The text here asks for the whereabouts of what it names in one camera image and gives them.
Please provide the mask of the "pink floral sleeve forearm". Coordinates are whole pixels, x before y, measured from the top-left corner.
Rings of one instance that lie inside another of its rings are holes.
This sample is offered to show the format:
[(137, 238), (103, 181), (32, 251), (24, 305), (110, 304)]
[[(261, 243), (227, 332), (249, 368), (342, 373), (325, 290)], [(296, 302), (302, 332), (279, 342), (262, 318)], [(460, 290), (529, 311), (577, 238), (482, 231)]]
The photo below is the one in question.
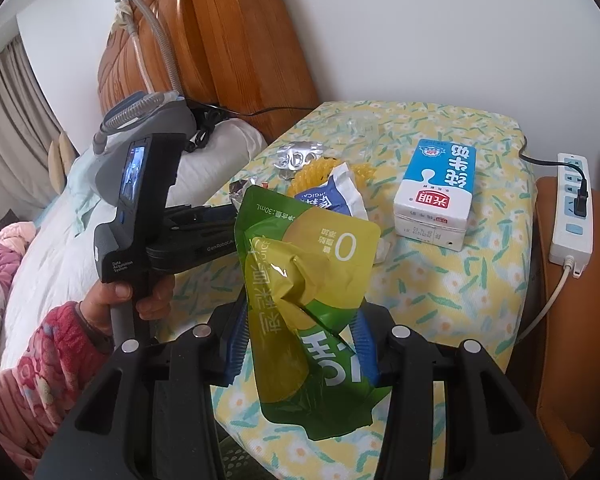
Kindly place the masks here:
[(0, 372), (0, 445), (26, 478), (110, 351), (108, 337), (69, 301), (46, 314), (17, 365)]

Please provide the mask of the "person's left hand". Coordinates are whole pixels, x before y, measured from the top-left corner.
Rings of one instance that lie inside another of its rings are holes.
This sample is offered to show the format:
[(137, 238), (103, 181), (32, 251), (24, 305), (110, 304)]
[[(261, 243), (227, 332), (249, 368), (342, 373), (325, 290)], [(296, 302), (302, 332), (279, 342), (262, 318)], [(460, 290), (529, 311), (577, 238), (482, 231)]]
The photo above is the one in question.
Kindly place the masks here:
[[(155, 284), (152, 293), (137, 301), (135, 309), (144, 321), (157, 321), (171, 311), (175, 287), (173, 275), (167, 275)], [(112, 335), (111, 314), (113, 308), (133, 299), (132, 286), (123, 282), (104, 284), (97, 282), (78, 304), (80, 315), (93, 330), (105, 336)]]

